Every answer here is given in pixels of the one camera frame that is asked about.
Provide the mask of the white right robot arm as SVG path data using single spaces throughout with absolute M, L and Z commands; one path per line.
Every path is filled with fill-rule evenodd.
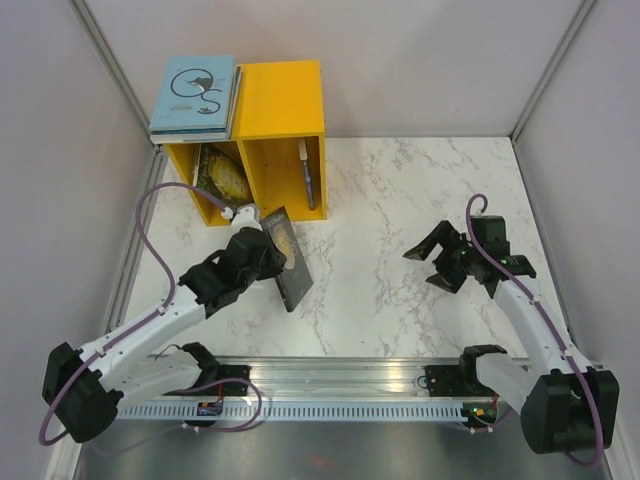
M 448 293 L 474 278 L 509 319 L 529 366 L 521 367 L 498 345 L 469 346 L 459 357 L 458 385 L 501 397 L 537 454 L 608 449 L 620 393 L 616 377 L 596 368 L 551 320 L 535 269 L 510 251 L 504 218 L 474 215 L 468 229 L 461 233 L 442 220 L 403 256 L 424 261 L 439 248 L 436 272 L 426 281 Z

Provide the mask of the black Moon Sixpence book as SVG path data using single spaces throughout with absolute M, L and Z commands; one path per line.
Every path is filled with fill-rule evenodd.
M 285 309 L 291 313 L 311 289 L 311 273 L 284 206 L 262 219 L 260 224 L 285 257 L 283 270 L 275 280 Z

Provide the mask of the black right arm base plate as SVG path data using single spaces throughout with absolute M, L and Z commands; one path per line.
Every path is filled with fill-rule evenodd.
M 494 392 L 467 378 L 458 365 L 434 364 L 424 367 L 426 386 L 432 397 L 493 397 Z

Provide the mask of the green gold cover book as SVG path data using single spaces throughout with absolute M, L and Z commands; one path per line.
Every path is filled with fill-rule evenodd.
M 237 209 L 253 202 L 248 179 L 240 162 L 213 143 L 199 146 L 193 185 Z

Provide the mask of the aluminium corner post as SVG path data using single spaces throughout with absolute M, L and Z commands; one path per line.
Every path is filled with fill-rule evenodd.
M 117 59 L 113 49 L 111 48 L 106 35 L 103 32 L 94 12 L 89 3 L 85 0 L 70 0 L 69 6 L 79 20 L 81 26 L 85 30 L 91 44 L 96 50 L 101 62 L 106 68 L 109 76 L 114 81 L 119 93 L 124 98 L 128 107 L 134 114 L 138 125 L 146 135 L 147 142 L 155 153 L 160 151 L 160 147 L 150 140 L 149 134 L 149 118 L 145 113 L 143 106 L 138 99 L 127 75 Z
M 519 141 L 546 91 L 598 5 L 598 0 L 581 0 L 579 2 L 511 129 L 509 139 L 513 145 Z

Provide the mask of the aluminium corner post left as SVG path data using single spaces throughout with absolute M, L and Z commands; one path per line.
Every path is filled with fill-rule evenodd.
M 138 99 L 127 75 L 117 59 L 113 49 L 111 48 L 106 35 L 103 32 L 94 12 L 89 3 L 85 0 L 70 0 L 69 6 L 79 20 L 81 26 L 85 30 L 91 44 L 96 50 L 101 62 L 106 68 L 109 76 L 114 81 L 119 93 L 124 98 L 128 107 L 134 114 L 138 125 L 146 135 L 147 142 L 155 153 L 160 151 L 160 147 L 150 140 L 149 134 L 149 118 L 145 113 L 143 106 Z

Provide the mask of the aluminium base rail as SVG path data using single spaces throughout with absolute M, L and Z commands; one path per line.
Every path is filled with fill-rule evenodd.
M 574 372 L 567 358 L 538 367 L 490 345 L 469 347 L 453 360 L 214 357 L 193 344 L 169 355 L 122 365 L 113 371 L 107 386 L 122 391 L 127 404 L 160 395 L 210 395 L 213 381 L 234 377 L 278 394 L 395 394 L 427 390 L 424 367 L 434 364 L 458 365 L 467 378 L 490 388 L 514 409 L 520 409 L 526 400 L 552 400 L 569 393 L 582 397 L 585 391 L 591 391 L 600 405 L 619 396 L 618 381 L 608 370 L 588 365 Z

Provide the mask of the aluminium corner post right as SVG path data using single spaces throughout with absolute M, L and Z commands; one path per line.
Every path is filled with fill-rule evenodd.
M 511 129 L 509 139 L 513 145 L 519 141 L 546 91 L 598 5 L 598 0 L 581 0 L 579 2 Z

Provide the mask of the yellow wooden shelf box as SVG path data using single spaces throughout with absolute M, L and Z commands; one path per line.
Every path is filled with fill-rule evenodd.
M 325 125 L 317 60 L 252 63 L 242 79 L 231 139 L 217 146 L 241 161 L 253 199 L 268 215 L 327 218 Z M 298 142 L 306 140 L 316 209 L 308 207 Z

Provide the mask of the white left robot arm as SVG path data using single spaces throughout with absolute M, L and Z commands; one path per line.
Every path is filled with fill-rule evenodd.
M 120 410 L 165 393 L 211 393 L 219 381 L 216 359 L 189 344 L 166 362 L 148 355 L 182 331 L 235 303 L 254 282 L 277 277 L 285 256 L 261 229 L 242 227 L 223 249 L 190 267 L 143 317 L 79 348 L 63 342 L 48 356 L 42 397 L 49 409 L 39 441 L 50 446 L 51 419 L 62 436 L 86 443 L 103 433 Z

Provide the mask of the light blue Old Man book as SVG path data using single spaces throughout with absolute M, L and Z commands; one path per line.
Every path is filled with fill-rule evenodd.
M 222 132 L 229 122 L 236 58 L 176 55 L 169 59 L 149 129 L 169 132 Z

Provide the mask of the purple galaxy cover book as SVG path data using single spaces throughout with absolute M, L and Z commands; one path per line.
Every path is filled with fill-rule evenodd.
M 298 152 L 299 152 L 299 158 L 300 158 L 300 161 L 302 163 L 302 168 L 303 168 L 303 176 L 304 176 L 304 183 L 305 183 L 308 207 L 309 207 L 309 209 L 311 211 L 314 211 L 316 209 L 316 201 L 315 201 L 315 196 L 314 196 L 314 187 L 313 187 L 313 178 L 312 178 L 312 172 L 311 172 L 311 165 L 310 165 L 310 162 L 309 162 L 308 150 L 307 150 L 306 140 L 305 139 L 300 139 L 299 140 L 299 142 L 298 142 Z

